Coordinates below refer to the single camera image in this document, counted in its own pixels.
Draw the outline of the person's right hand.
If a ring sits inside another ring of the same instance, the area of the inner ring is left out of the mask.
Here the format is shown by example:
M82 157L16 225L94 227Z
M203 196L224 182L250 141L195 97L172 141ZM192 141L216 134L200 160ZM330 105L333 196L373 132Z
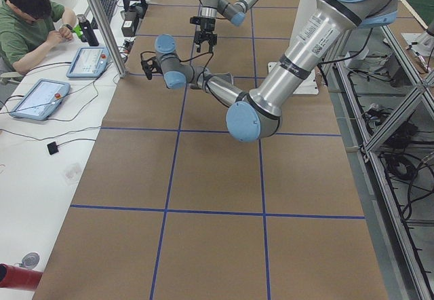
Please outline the person's right hand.
M58 45L63 41L64 41L64 37L58 31L49 32L46 39L46 43L49 45Z

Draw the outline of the person's left hand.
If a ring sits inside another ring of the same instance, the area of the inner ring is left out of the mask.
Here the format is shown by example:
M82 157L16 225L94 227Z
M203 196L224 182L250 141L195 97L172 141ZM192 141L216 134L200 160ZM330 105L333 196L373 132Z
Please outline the person's left hand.
M65 39L67 41L73 40L73 33L72 33L72 30L70 30L69 27L67 27L67 26L61 26L58 29L58 32L60 33L61 38Z

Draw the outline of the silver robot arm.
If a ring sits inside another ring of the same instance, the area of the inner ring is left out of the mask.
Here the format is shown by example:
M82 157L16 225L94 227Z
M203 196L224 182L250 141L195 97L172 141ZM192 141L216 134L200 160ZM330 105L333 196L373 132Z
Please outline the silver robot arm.
M190 85L226 105L226 126L233 138L251 142L271 136L281 125L284 102L343 33L388 25L397 17L398 0L315 1L315 11L258 88L245 92L206 67L182 64L171 35L155 40L158 71L169 89Z
M221 15L235 26L240 26L245 20L245 15L259 0L237 0L231 3L228 0L198 0L200 13L190 18L190 23L199 27L195 31L193 43L198 52L202 43L208 44L208 51L212 52L217 45L218 36L214 32L217 15Z

